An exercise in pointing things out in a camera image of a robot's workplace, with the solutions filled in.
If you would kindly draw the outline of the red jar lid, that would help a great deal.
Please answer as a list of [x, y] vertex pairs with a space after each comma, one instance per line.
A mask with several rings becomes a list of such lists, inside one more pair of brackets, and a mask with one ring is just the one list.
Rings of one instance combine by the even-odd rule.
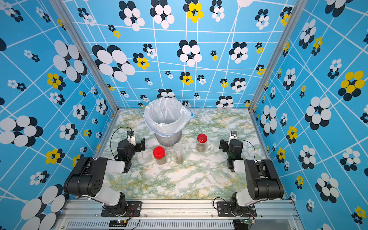
[[208, 137], [207, 137], [207, 135], [205, 135], [205, 134], [199, 134], [199, 135], [197, 136], [197, 141], [198, 141], [199, 143], [206, 143], [206, 142], [208, 141]]

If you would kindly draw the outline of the clear jar with mung beans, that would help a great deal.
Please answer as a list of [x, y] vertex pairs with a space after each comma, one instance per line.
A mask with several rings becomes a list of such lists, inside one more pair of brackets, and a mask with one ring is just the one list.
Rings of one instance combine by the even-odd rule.
[[207, 147], [207, 142], [206, 143], [199, 143], [197, 141], [196, 150], [198, 152], [204, 152], [206, 150], [206, 147]]

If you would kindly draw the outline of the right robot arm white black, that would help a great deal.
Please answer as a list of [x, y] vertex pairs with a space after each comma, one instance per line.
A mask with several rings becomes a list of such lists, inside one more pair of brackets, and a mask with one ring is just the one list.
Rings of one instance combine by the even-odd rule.
[[271, 160], [243, 159], [243, 142], [237, 139], [222, 139], [219, 149], [227, 153], [228, 169], [233, 173], [243, 173], [246, 177], [247, 188], [234, 193], [229, 203], [220, 203], [223, 206], [228, 205], [233, 216], [242, 217], [249, 214], [254, 217], [255, 203], [283, 198], [284, 189]]

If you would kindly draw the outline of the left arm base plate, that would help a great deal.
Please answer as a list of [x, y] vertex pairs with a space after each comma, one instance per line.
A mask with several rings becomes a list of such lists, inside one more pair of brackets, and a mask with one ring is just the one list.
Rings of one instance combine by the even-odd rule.
[[138, 217], [142, 208], [141, 201], [128, 201], [123, 205], [107, 206], [102, 205], [102, 217]]

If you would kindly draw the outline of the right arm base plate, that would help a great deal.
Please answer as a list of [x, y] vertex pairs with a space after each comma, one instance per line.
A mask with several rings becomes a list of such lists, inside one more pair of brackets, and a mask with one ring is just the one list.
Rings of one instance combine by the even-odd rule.
[[234, 207], [230, 202], [218, 201], [215, 204], [216, 211], [219, 217], [227, 218], [255, 218], [257, 212], [255, 206], [240, 207], [235, 205]]

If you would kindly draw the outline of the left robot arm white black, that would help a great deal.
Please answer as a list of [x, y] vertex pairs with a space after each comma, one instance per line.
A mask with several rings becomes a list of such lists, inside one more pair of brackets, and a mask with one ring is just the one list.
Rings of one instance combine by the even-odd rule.
[[64, 192], [101, 203], [102, 216], [133, 217], [134, 214], [139, 214], [129, 206], [123, 192], [115, 191], [104, 183], [104, 177], [106, 174], [128, 173], [135, 153], [144, 150], [145, 139], [135, 145], [125, 139], [118, 143], [117, 156], [114, 159], [82, 157], [66, 179], [63, 186]]

